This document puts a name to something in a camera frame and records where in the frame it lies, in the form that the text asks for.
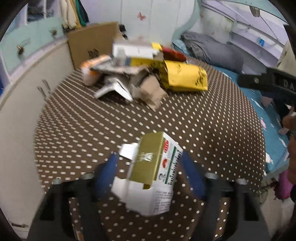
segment brown tablecloth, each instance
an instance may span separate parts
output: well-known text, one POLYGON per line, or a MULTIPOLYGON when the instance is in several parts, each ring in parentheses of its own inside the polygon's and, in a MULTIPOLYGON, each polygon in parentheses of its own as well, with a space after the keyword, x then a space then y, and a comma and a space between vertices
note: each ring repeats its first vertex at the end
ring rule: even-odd
MULTIPOLYGON (((35 162, 44 190, 55 178, 75 180, 92 171, 122 143, 138 142, 148 132, 165 131, 207 171, 227 180, 245 178, 250 190, 258 191, 265 169, 265 142, 255 110, 222 72, 189 60, 207 71, 208 91, 168 92, 157 111, 140 101, 126 104, 116 93, 94 99, 100 86, 85 87, 80 71, 63 80, 47 100, 35 133, 35 162)), ((117 176, 125 178, 129 165, 120 158, 117 176)), ((145 218, 126 210, 110 194, 98 204, 109 239, 188 240, 204 206, 191 191, 179 166, 167 213, 145 218)), ((80 226, 79 204, 70 202, 74 223, 80 226)), ((228 209, 226 199, 220 204, 215 237, 223 232, 228 209)))

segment red logo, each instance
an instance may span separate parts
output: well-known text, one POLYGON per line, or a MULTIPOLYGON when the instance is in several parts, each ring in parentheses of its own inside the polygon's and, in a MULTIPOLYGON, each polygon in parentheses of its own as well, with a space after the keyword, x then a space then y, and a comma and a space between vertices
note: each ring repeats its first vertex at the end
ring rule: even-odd
POLYGON ((163 160, 163 168, 165 168, 166 164, 167 164, 168 160, 167 159, 164 159, 163 160))
POLYGON ((165 151, 165 153, 167 153, 167 151, 168 151, 168 140, 165 140, 165 146, 164 146, 164 151, 165 151))

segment yellow padded envelope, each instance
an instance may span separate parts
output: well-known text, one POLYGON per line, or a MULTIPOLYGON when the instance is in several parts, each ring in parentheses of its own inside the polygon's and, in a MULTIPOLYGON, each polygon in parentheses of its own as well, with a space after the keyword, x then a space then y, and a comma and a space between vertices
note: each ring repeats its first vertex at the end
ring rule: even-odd
POLYGON ((161 69, 162 84, 174 91, 207 91, 207 73, 199 66, 165 60, 161 69))

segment folded gray cloth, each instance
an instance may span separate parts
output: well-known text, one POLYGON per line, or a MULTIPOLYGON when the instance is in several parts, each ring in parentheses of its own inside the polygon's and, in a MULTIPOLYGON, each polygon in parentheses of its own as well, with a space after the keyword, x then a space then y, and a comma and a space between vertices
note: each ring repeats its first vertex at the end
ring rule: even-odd
POLYGON ((182 35, 182 40, 197 59, 239 74, 242 72, 244 59, 235 46, 222 44, 208 35, 189 31, 182 35))

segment yellow package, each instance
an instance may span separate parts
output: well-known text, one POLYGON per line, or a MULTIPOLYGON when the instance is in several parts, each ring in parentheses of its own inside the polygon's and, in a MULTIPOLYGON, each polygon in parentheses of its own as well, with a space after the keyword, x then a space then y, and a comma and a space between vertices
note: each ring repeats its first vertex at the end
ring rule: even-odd
POLYGON ((207 91, 207 73, 199 66, 165 60, 160 69, 162 84, 174 91, 207 91))
POLYGON ((160 69, 161 64, 163 65, 164 62, 160 60, 148 59, 148 58, 131 58, 130 66, 141 66, 141 65, 148 65, 148 67, 153 67, 155 69, 160 69))
POLYGON ((162 47, 159 43, 151 42, 152 48, 157 50, 162 50, 162 47))

